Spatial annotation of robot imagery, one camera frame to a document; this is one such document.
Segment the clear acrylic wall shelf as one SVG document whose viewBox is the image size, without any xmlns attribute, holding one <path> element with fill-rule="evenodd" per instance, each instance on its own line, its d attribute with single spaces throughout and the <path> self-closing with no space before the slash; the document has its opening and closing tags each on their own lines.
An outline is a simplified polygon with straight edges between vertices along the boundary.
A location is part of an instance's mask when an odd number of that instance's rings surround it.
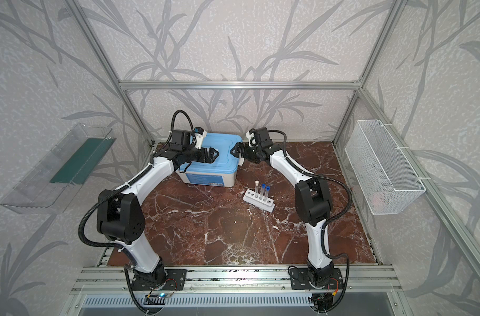
<svg viewBox="0 0 480 316">
<path fill-rule="evenodd" d="M 63 213 L 115 141 L 109 127 L 76 124 L 0 205 L 18 214 Z"/>
</svg>

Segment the white plastic storage bin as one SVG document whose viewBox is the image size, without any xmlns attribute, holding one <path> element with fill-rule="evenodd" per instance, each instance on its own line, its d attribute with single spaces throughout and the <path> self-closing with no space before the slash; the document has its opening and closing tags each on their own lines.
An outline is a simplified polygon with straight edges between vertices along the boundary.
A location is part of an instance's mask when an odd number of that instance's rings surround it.
<svg viewBox="0 0 480 316">
<path fill-rule="evenodd" d="M 187 171 L 185 173 L 177 172 L 177 175 L 186 184 L 233 187 L 236 182 L 237 173 L 222 174 Z"/>
</svg>

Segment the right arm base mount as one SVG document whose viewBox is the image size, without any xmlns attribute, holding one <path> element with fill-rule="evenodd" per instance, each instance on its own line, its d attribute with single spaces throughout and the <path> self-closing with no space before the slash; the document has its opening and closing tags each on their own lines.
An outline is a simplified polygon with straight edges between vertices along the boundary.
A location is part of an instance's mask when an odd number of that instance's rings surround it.
<svg viewBox="0 0 480 316">
<path fill-rule="evenodd" d="M 321 269 L 311 265 L 303 268 L 291 265 L 287 272 L 292 290 L 341 290 L 347 280 L 333 263 Z"/>
</svg>

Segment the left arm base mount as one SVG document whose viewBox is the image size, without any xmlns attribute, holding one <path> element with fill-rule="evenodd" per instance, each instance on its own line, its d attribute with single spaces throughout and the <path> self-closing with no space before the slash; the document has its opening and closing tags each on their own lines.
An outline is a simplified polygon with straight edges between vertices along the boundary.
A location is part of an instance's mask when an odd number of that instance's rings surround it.
<svg viewBox="0 0 480 316">
<path fill-rule="evenodd" d="M 186 281 L 187 269 L 165 269 L 154 273 L 134 271 L 131 283 L 134 291 L 169 290 L 182 291 Z"/>
</svg>

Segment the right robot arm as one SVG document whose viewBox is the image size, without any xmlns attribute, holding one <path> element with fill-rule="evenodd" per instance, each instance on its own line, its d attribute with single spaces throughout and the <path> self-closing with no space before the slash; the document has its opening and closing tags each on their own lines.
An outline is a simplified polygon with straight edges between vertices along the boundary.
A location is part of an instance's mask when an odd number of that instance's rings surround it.
<svg viewBox="0 0 480 316">
<path fill-rule="evenodd" d="M 352 206 L 352 192 L 343 182 L 307 171 L 287 152 L 287 136 L 281 130 L 251 129 L 247 142 L 237 143 L 230 153 L 252 163 L 267 162 L 295 188 L 295 209 L 306 225 L 308 238 L 308 278 L 312 287 L 321 289 L 333 278 L 336 271 L 333 261 L 345 258 L 346 270 L 343 287 L 347 287 L 350 259 L 346 253 L 332 255 L 329 250 L 328 226 L 345 215 Z M 329 182 L 344 188 L 347 204 L 332 215 L 333 203 Z"/>
</svg>

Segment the aluminium front rail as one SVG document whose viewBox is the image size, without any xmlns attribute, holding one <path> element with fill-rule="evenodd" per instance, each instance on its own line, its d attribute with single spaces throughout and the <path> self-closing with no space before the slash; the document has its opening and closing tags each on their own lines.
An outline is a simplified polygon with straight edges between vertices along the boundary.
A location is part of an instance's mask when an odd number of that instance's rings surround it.
<svg viewBox="0 0 480 316">
<path fill-rule="evenodd" d="M 284 265 L 183 266 L 185 275 L 176 272 L 179 267 L 169 267 L 167 287 L 170 290 L 177 288 L 177 294 L 333 292 L 337 288 L 337 281 L 345 279 L 345 266 L 337 267 L 343 276 L 331 279 L 331 285 L 320 289 L 298 281 L 296 276 L 290 277 L 289 274 L 295 274 L 296 270 Z M 389 265 L 352 265 L 345 289 L 348 293 L 403 290 L 394 268 Z M 124 270 L 121 267 L 84 268 L 70 293 L 127 294 Z"/>
</svg>

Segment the blue plastic bin lid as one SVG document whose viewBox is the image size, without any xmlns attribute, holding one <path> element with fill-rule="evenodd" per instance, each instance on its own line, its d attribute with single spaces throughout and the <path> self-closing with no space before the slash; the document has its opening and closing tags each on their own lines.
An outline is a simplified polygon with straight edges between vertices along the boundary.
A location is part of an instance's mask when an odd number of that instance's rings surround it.
<svg viewBox="0 0 480 316">
<path fill-rule="evenodd" d="M 233 156 L 230 151 L 242 138 L 233 134 L 208 133 L 203 140 L 203 147 L 214 148 L 219 152 L 219 156 L 214 163 L 199 163 L 194 161 L 187 172 L 204 172 L 204 173 L 222 173 L 232 174 L 237 171 L 239 159 Z"/>
</svg>

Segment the white test tube rack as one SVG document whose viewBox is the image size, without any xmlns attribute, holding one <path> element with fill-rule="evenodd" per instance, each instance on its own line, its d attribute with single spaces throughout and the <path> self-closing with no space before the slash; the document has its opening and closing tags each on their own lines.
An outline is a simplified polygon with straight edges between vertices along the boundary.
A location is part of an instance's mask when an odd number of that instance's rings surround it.
<svg viewBox="0 0 480 316">
<path fill-rule="evenodd" d="M 270 213 L 273 212 L 275 208 L 273 199 L 269 197 L 265 198 L 263 195 L 257 194 L 252 190 L 246 190 L 243 196 L 243 201 Z"/>
</svg>

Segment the blue-capped test tube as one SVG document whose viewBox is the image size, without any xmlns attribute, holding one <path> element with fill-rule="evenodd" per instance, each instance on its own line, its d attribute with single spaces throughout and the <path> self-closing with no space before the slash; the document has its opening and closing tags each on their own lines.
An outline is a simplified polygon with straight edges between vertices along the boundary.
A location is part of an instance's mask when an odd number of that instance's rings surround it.
<svg viewBox="0 0 480 316">
<path fill-rule="evenodd" d="M 270 192 L 270 187 L 269 187 L 269 186 L 266 186 L 265 191 L 264 191 L 263 201 L 268 201 L 269 192 Z"/>
<path fill-rule="evenodd" d="M 261 199 L 261 200 L 264 198 L 265 189 L 266 189 L 266 184 L 262 184 L 260 192 L 259 192 L 259 199 Z"/>
</svg>

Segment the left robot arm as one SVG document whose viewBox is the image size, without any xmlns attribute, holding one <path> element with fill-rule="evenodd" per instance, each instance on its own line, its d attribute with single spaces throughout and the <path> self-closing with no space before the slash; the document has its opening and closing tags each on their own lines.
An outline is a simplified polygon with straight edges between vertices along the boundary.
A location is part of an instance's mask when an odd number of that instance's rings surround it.
<svg viewBox="0 0 480 316">
<path fill-rule="evenodd" d="M 131 261 L 137 280 L 161 287 L 168 278 L 162 258 L 145 236 L 146 220 L 141 209 L 145 198 L 182 165 L 213 163 L 219 152 L 204 147 L 206 130 L 191 125 L 178 130 L 170 125 L 164 145 L 153 151 L 148 165 L 115 190 L 104 190 L 86 212 L 78 227 L 82 243 L 95 248 L 117 248 Z"/>
</svg>

